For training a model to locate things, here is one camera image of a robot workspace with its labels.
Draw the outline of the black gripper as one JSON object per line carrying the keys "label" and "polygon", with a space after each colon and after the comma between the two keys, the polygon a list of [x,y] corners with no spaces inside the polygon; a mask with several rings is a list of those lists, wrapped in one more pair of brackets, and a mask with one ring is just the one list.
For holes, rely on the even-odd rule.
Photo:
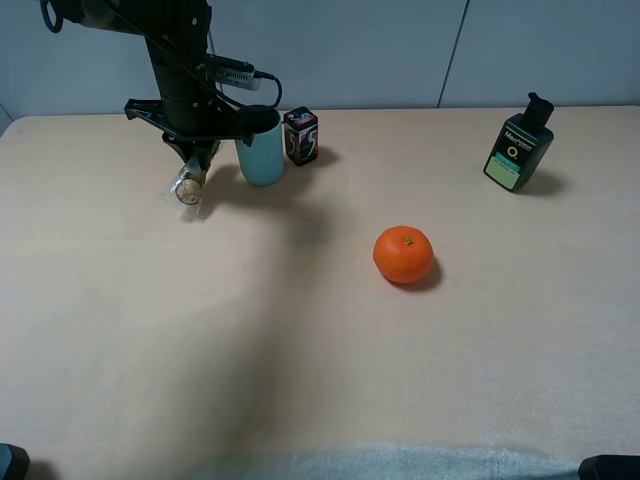
{"label": "black gripper", "polygon": [[128,120],[140,119],[161,130],[163,143],[184,163],[193,154],[201,171],[210,169],[217,140],[240,140],[248,146],[253,142],[247,122],[219,98],[192,103],[129,99],[124,112]]}

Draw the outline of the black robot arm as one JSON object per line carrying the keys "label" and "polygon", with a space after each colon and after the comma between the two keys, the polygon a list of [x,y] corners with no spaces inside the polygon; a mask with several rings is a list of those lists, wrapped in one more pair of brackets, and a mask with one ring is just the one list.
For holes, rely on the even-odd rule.
{"label": "black robot arm", "polygon": [[160,98],[130,99],[129,120],[162,131],[162,140],[187,163],[208,171],[223,140],[250,141],[240,106],[219,83],[249,89],[255,68],[207,52],[211,7],[206,1],[42,1],[53,33],[69,21],[87,28],[137,35],[145,40]]}

